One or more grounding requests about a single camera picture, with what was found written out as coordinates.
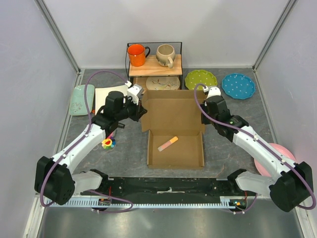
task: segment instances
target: white paper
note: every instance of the white paper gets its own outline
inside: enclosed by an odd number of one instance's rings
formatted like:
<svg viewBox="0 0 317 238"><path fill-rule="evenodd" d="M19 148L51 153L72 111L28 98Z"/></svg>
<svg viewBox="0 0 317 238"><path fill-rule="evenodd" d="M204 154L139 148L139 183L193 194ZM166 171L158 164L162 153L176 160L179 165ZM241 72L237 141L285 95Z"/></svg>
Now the white paper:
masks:
<svg viewBox="0 0 317 238"><path fill-rule="evenodd" d="M124 96L127 95L127 85L110 87L110 88L96 88L95 89L95 114L98 112L99 108L101 108L106 101L106 96L108 96L111 91L119 91L122 92Z"/></svg>

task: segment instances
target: cardboard box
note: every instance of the cardboard box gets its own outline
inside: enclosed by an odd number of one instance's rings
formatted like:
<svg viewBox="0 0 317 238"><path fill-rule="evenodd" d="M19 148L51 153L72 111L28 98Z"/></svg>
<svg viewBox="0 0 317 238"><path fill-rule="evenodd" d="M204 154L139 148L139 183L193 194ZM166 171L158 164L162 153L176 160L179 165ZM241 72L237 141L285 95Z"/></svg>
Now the cardboard box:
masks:
<svg viewBox="0 0 317 238"><path fill-rule="evenodd" d="M201 103L206 96L197 92ZM153 169L202 169L204 167L201 111L191 90L147 90L142 106L142 131L149 131L148 166ZM177 136L178 141L159 151L158 147Z"/></svg>

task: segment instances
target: cup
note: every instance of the cup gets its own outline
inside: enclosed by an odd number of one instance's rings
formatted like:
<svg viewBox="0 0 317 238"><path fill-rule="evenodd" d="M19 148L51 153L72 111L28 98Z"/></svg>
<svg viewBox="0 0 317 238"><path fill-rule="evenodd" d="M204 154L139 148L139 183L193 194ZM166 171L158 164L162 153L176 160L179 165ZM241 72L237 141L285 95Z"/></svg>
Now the cup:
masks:
<svg viewBox="0 0 317 238"><path fill-rule="evenodd" d="M175 49L173 46L164 44L160 45L157 50L157 60L160 65L174 67Z"/></svg>
<svg viewBox="0 0 317 238"><path fill-rule="evenodd" d="M133 66L139 67L144 65L145 58L150 54L150 47L144 47L140 44L134 44L129 46L127 52L129 54L130 62Z"/></svg>

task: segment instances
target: orange mug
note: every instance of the orange mug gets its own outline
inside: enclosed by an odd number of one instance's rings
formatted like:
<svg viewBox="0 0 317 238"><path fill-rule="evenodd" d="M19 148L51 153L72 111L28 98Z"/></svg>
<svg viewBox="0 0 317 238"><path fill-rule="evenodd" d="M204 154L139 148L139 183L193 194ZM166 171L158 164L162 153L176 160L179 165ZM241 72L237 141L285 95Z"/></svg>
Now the orange mug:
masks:
<svg viewBox="0 0 317 238"><path fill-rule="evenodd" d="M129 46L127 52L129 54L130 62L133 66L139 67L144 65L145 58L150 54L150 47L144 47L140 44L134 44Z"/></svg>

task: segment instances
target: wall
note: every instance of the wall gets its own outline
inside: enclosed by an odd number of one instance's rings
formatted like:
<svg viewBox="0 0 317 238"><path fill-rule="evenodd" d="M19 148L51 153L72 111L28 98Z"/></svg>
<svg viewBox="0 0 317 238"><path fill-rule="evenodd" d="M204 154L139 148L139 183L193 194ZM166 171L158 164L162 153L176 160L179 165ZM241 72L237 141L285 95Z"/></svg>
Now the wall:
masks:
<svg viewBox="0 0 317 238"><path fill-rule="evenodd" d="M0 233L22 237L36 162L58 143L76 74L33 0L0 1Z"/></svg>
<svg viewBox="0 0 317 238"><path fill-rule="evenodd" d="M45 0L80 67L123 68L128 42L182 41L183 66L253 65L287 0Z"/></svg>
<svg viewBox="0 0 317 238"><path fill-rule="evenodd" d="M301 0L259 67L277 141L310 164L317 187L317 2ZM317 221L317 209L310 213Z"/></svg>

